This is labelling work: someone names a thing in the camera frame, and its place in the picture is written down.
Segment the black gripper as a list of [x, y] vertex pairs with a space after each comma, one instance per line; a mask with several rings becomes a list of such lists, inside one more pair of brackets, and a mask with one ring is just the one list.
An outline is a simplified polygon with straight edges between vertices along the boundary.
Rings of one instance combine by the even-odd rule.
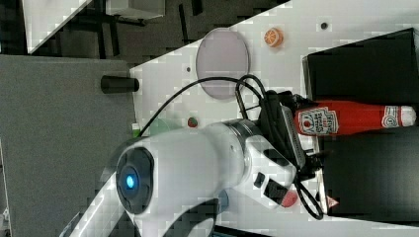
[[301, 180], [315, 177], [322, 168], [316, 154], [308, 155], [302, 148], [296, 125], [293, 123], [297, 109], [307, 109], [315, 103], [291, 91], [267, 91], [259, 102], [259, 125], [271, 144], [297, 169]]

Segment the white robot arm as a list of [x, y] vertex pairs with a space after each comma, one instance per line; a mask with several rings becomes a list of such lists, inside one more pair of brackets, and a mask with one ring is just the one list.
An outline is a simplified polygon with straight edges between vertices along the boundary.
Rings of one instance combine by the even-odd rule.
[[210, 237], [234, 190], [265, 207], [300, 198], [316, 219], [319, 203], [294, 128], [293, 105], [269, 91], [258, 119], [221, 121], [134, 139], [116, 155], [89, 207], [59, 237], [111, 237], [123, 215], [135, 237]]

